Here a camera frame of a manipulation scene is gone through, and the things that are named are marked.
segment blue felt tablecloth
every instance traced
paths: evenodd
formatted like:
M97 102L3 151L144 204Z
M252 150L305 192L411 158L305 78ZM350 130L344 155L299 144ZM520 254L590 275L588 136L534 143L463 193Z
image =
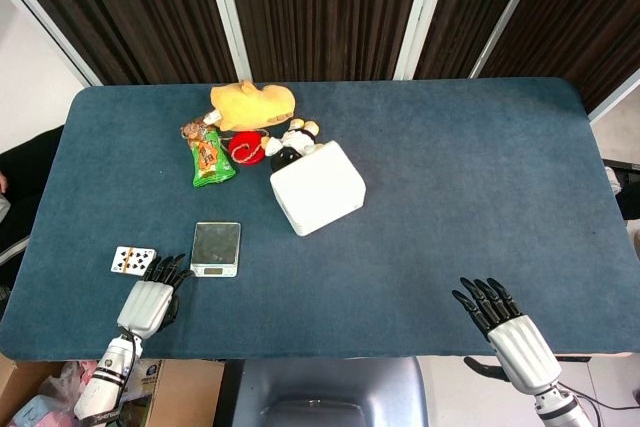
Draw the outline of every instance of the blue felt tablecloth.
M504 282L556 352L640 350L640 266L575 90L558 79L288 84L367 184L362 209L308 237L267 162L194 189L179 126L209 85L98 87L73 102L0 350L98 358L135 278L117 245L189 252L196 221L242 223L239 273L181 291L145 356L489 352L450 291Z

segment mickey mouse plush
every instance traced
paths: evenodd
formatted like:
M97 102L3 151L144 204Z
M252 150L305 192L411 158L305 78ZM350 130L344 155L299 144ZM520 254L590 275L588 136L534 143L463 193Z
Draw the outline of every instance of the mickey mouse plush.
M265 155L271 157L271 170L277 172L304 155L315 151L316 136L320 127L312 120L293 119L281 139L263 137L261 141Z

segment white robotic hand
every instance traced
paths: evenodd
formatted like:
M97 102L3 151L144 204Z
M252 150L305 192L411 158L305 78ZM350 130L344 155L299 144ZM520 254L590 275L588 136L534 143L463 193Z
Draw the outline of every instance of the white robotic hand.
M591 427L575 396L558 389L562 369L533 321L524 315L495 279L487 283L462 277L473 301L457 290L453 296L491 344L501 367L464 362L485 377L511 382L523 394L534 395L536 413L548 427Z
M119 337L111 341L91 380L76 403L81 426L104 425L118 417L120 397L133 365L142 354L142 340L171 324L178 313L176 290L193 275L177 272L184 254L161 262L156 257L131 289L118 316Z

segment curtain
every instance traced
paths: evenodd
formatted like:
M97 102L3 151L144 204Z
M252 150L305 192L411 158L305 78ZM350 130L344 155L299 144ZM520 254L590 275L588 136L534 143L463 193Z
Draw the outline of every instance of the curtain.
M521 0L481 76L557 76L587 111L640 68L640 0Z
M413 0L235 0L257 81L391 79Z
M215 0L38 0L105 84L230 82Z
M468 77L508 2L438 0L415 78Z

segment plastic bag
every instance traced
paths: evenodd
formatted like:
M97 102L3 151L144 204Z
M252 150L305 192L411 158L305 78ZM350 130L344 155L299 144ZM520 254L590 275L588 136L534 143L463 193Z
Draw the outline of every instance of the plastic bag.
M73 426L73 407L97 365L95 361L74 361L64 364L60 377L49 376L40 385L38 395L13 416L9 426Z
M207 126L202 119L196 119L184 125L181 133L193 155L194 187L224 182L236 175L222 151L220 138L213 127Z

